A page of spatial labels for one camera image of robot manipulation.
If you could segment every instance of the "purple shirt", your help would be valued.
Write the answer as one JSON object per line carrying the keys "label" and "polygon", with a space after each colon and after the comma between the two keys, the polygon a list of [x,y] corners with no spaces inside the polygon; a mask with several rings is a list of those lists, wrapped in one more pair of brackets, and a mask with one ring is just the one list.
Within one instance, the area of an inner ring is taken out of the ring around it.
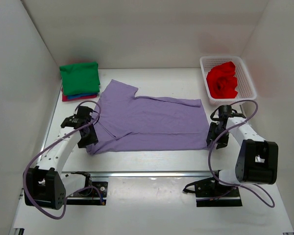
{"label": "purple shirt", "polygon": [[98,143],[89,145],[88,153],[206,148],[209,124],[200,99],[135,97],[137,91],[110,82],[98,101]]}

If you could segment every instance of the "white basket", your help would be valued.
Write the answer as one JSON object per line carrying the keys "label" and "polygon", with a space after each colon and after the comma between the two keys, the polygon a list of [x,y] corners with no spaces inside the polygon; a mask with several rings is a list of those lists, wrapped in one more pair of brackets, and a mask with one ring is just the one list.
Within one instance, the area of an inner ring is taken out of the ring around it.
{"label": "white basket", "polygon": [[[235,77],[237,77],[237,96],[234,99],[215,99],[210,95],[210,91],[207,84],[207,74],[215,66],[221,65],[226,62],[232,61],[235,68]],[[238,56],[203,56],[200,58],[200,67],[202,71],[202,76],[204,78],[206,91],[209,96],[209,102],[211,105],[223,105],[231,104],[235,101],[243,99],[256,99],[257,93],[254,88],[251,77],[248,70],[243,62],[243,60]]]}

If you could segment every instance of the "white wall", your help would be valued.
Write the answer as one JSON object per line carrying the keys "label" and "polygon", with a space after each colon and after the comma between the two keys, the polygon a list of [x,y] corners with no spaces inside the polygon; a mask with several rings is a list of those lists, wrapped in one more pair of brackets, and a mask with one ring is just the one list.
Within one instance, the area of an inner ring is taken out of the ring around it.
{"label": "white wall", "polygon": [[269,2],[243,59],[260,105],[251,123],[279,145],[277,182],[294,227],[294,0]]}
{"label": "white wall", "polygon": [[58,68],[18,0],[0,0],[0,235],[15,215],[26,163],[42,144]]}
{"label": "white wall", "polygon": [[24,0],[58,65],[198,68],[241,55],[268,0]]}

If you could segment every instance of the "red cloth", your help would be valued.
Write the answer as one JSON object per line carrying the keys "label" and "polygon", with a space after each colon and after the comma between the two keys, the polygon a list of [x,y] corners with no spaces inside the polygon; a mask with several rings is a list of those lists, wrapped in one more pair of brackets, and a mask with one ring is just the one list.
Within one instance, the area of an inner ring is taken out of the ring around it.
{"label": "red cloth", "polygon": [[237,91],[237,78],[235,75],[235,64],[227,62],[215,66],[207,75],[207,83],[210,95],[215,99],[235,98]]}
{"label": "red cloth", "polygon": [[75,99],[68,99],[68,97],[66,95],[63,94],[62,91],[62,101],[63,102],[67,102],[67,101],[75,101],[75,100],[80,100],[80,99],[92,99],[92,98],[96,98],[97,95],[88,95],[88,96],[83,96],[83,97],[79,97],[79,98],[75,98]]}

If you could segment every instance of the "white table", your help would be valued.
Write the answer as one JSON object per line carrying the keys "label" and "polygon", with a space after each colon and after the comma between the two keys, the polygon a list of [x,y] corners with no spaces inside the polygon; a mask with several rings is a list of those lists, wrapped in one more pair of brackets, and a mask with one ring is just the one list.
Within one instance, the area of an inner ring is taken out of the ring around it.
{"label": "white table", "polygon": [[[138,87],[136,95],[200,98],[209,122],[215,109],[209,105],[200,69],[100,70],[99,76],[101,91],[115,79]],[[73,114],[78,103],[63,103],[59,97],[47,145],[57,137],[60,124]],[[213,168],[233,168],[239,149],[230,136],[227,148],[214,151]],[[282,235],[293,232],[276,185],[264,186],[276,202],[274,209],[264,206],[246,190],[240,190],[243,207],[196,208],[195,196],[185,195],[181,190],[187,183],[198,180],[190,176],[200,172],[206,174],[207,154],[206,150],[192,150],[108,152],[90,156],[84,149],[75,148],[64,171],[110,176],[107,205],[68,206],[65,217],[55,221],[26,206],[22,198],[13,227],[25,228],[25,235]]]}

